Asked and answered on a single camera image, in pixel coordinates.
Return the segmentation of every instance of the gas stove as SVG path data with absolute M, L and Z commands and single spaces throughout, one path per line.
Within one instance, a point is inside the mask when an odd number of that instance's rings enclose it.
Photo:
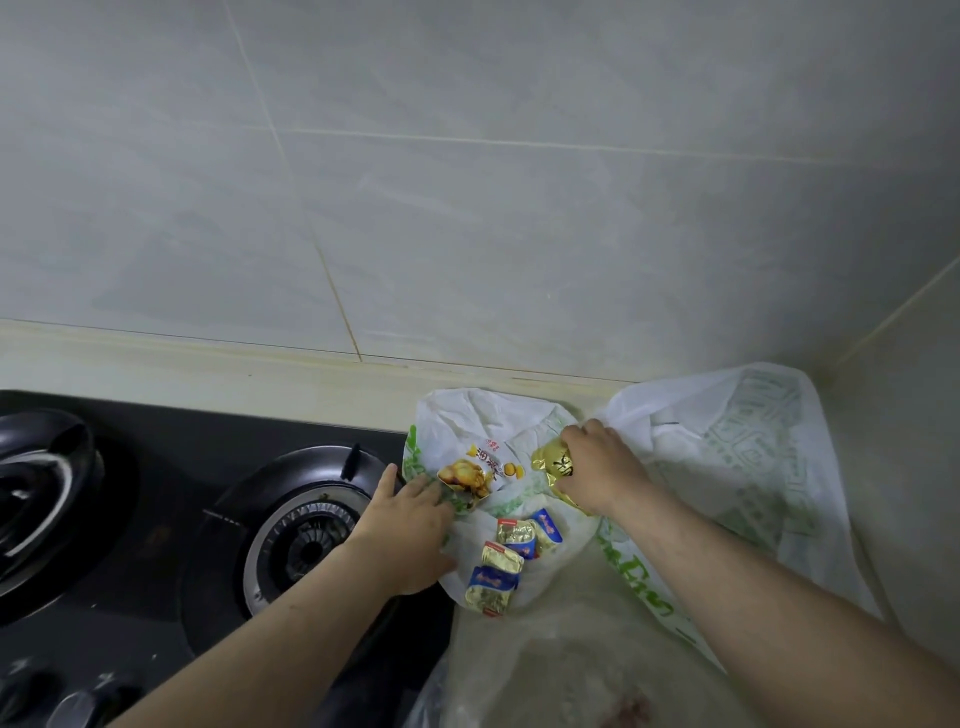
M 402 433 L 0 392 L 0 724 L 104 725 L 349 535 Z M 396 726 L 446 649 L 394 599 L 317 726 Z

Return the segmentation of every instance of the blue packet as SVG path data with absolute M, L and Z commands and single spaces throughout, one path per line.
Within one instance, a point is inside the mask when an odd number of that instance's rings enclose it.
M 517 584 L 517 574 L 494 567 L 476 567 L 467 584 L 464 601 L 468 607 L 488 617 L 500 617 L 507 611 L 510 595 Z
M 537 531 L 537 555 L 540 556 L 551 548 L 556 548 L 564 542 L 557 525 L 553 523 L 550 514 L 546 508 L 541 508 L 537 513 L 530 517 L 534 522 L 534 529 Z
M 536 559 L 537 525 L 528 519 L 497 519 L 496 542 L 516 551 L 524 559 Z

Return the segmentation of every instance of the plastic bag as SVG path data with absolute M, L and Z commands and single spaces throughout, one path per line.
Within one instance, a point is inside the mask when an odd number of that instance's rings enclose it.
M 410 713 L 403 720 L 403 728 L 440 728 L 446 696 L 446 661 L 444 653 L 423 683 Z
M 878 615 L 853 560 L 836 455 L 813 384 L 757 363 L 635 384 L 597 417 L 654 480 L 708 518 L 826 589 Z M 608 560 L 660 622 L 719 666 L 650 562 L 604 520 Z
M 546 508 L 564 537 L 562 544 L 526 562 L 508 610 L 535 599 L 593 538 L 599 519 L 554 497 L 546 476 L 530 467 L 535 449 L 575 423 L 574 417 L 554 402 L 482 389 L 438 390 L 418 402 L 415 424 L 404 447 L 403 476 L 436 476 L 467 459 L 488 476 L 492 492 L 472 510 L 457 498 L 458 515 L 444 551 L 457 559 L 458 568 L 440 583 L 461 606 L 466 606 L 464 593 L 473 568 L 480 564 L 483 544 L 495 538 L 498 518 L 526 518 Z
M 761 725 L 723 673 L 637 603 L 595 542 L 529 607 L 461 613 L 447 655 L 442 720 L 417 728 Z

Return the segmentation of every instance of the white wall tile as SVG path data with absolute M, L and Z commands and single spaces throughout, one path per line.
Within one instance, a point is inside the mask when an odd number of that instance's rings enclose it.
M 960 669 L 960 264 L 840 368 L 824 403 L 901 625 Z
M 279 126 L 937 163 L 945 0 L 229 0 Z
M 955 252 L 956 176 L 281 137 L 361 353 L 628 380 L 816 366 Z
M 7 107 L 0 137 L 0 317 L 354 351 L 270 133 Z
M 3 0 L 0 109 L 265 123 L 220 0 Z

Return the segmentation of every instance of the stove knob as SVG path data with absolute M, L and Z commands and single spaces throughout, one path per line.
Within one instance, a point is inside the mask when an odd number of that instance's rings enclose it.
M 26 716 L 45 697 L 55 699 L 50 693 L 57 683 L 51 672 L 30 658 L 12 663 L 0 678 L 0 725 Z
M 142 691 L 112 673 L 88 691 L 71 692 L 47 720 L 47 728 L 101 728 L 140 699 Z

